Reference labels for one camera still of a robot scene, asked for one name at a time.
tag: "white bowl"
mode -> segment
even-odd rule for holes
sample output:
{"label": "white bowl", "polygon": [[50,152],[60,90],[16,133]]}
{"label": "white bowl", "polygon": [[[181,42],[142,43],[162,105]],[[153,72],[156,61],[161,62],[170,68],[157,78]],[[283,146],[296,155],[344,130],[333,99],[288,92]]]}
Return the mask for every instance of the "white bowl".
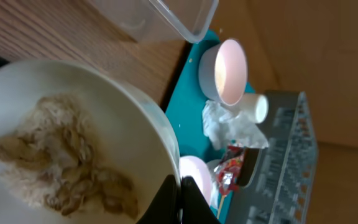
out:
{"label": "white bowl", "polygon": [[[14,130],[39,98],[75,91],[91,113],[104,155],[133,181],[140,218],[168,174],[180,185],[178,143],[161,109],[144,93],[120,85],[95,69],[71,62],[31,60],[0,69],[0,136]],[[5,166],[0,163],[0,172]],[[136,223],[126,215],[80,214],[63,218],[45,209],[32,210],[14,198],[0,181],[0,223]]]}

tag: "white cup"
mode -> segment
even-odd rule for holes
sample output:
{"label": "white cup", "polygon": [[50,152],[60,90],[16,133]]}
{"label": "white cup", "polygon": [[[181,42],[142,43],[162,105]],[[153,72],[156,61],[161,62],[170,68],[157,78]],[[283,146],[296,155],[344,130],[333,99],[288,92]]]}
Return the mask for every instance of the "white cup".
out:
{"label": "white cup", "polygon": [[200,87],[211,100],[235,105],[247,85],[247,59],[241,44],[233,39],[208,49],[200,60]]}
{"label": "white cup", "polygon": [[266,119],[269,112],[269,101],[265,95],[244,93],[238,104],[226,108],[235,114],[243,111],[251,122],[259,124]]}

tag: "crumpled tissue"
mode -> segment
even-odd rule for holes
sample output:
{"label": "crumpled tissue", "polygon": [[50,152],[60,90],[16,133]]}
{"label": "crumpled tissue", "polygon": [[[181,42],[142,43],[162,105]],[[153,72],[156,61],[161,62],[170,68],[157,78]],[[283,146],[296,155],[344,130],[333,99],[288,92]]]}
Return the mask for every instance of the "crumpled tissue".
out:
{"label": "crumpled tissue", "polygon": [[232,140],[250,148],[269,146],[265,135],[243,111],[232,112],[212,100],[207,100],[203,109],[203,131],[215,150],[222,149]]}

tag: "rice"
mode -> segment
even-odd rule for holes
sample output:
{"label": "rice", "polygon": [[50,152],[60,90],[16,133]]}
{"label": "rice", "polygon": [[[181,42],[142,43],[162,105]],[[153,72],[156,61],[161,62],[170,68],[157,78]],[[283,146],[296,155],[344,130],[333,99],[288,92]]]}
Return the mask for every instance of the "rice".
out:
{"label": "rice", "polygon": [[8,164],[7,169],[1,173],[2,181],[10,193],[32,208],[43,206],[45,196],[55,194],[62,185],[62,170],[70,166],[70,161],[62,153],[62,143],[54,134],[57,128],[64,126],[75,126],[85,132],[87,138],[96,141],[88,114],[70,94],[40,99],[14,131],[14,135],[19,138],[30,139],[32,144],[29,146],[32,149],[46,150],[52,158],[52,165],[42,172]]}

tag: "wooden surface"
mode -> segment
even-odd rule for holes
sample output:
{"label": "wooden surface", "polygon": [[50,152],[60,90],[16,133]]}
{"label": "wooden surface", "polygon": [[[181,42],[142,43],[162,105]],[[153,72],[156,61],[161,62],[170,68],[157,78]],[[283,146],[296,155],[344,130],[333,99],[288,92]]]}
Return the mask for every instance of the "wooden surface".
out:
{"label": "wooden surface", "polygon": [[358,147],[358,1],[247,4],[280,86],[306,91],[318,139]]}
{"label": "wooden surface", "polygon": [[306,223],[358,223],[358,148],[319,144]]}
{"label": "wooden surface", "polygon": [[0,0],[0,56],[75,60],[161,103],[185,41],[138,44],[85,0]]}

